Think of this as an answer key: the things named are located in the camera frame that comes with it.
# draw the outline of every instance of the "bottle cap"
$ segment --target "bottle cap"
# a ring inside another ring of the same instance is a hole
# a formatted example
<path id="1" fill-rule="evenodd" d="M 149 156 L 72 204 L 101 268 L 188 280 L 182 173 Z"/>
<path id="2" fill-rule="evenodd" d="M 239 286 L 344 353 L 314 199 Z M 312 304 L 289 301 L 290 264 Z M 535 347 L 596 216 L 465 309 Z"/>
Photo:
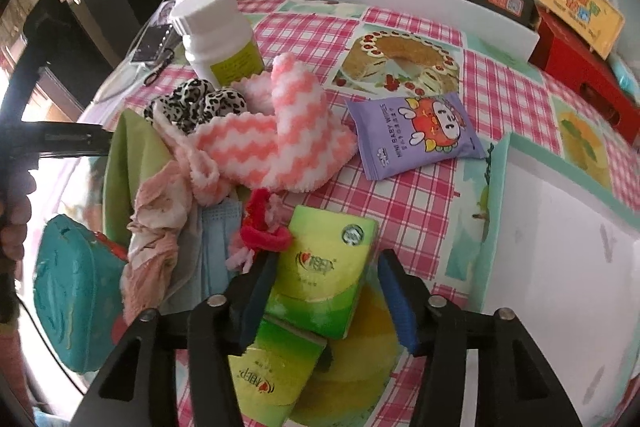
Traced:
<path id="1" fill-rule="evenodd" d="M 237 0 L 183 0 L 169 14 L 180 35 L 201 34 L 223 26 L 237 13 Z"/>

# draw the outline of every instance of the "round sticker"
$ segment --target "round sticker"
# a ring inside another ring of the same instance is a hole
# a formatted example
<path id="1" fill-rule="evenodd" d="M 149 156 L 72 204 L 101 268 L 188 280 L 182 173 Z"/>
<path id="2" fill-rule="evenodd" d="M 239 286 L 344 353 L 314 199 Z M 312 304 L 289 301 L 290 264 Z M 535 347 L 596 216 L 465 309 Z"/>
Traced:
<path id="1" fill-rule="evenodd" d="M 364 232 L 358 225 L 347 225 L 342 230 L 342 241 L 350 247 L 357 247 L 364 239 Z"/>

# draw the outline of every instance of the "purple package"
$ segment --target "purple package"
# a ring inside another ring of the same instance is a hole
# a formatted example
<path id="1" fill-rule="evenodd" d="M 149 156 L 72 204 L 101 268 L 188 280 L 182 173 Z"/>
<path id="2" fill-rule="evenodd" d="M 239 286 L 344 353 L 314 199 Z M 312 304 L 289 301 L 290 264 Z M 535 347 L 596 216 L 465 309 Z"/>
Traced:
<path id="1" fill-rule="evenodd" d="M 367 180 L 456 157 L 484 158 L 484 148 L 456 93 L 347 102 L 356 123 Z"/>

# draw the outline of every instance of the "green felt fabric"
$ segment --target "green felt fabric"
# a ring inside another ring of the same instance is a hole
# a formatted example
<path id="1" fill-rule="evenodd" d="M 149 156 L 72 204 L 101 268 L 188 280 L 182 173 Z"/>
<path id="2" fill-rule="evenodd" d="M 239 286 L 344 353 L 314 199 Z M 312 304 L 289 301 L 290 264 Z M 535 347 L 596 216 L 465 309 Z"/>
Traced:
<path id="1" fill-rule="evenodd" d="M 127 230 L 138 188 L 173 157 L 148 121 L 130 109 L 120 115 L 111 139 L 104 176 L 102 219 L 105 235 L 129 246 Z"/>

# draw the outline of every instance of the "yellow box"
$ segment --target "yellow box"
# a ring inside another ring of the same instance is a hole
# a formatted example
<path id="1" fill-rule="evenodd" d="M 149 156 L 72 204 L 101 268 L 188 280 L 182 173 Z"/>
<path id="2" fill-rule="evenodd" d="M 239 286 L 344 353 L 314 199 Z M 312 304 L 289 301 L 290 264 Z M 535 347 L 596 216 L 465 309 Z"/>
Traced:
<path id="1" fill-rule="evenodd" d="M 608 0 L 538 0 L 573 28 L 587 44 L 607 58 L 625 18 Z"/>

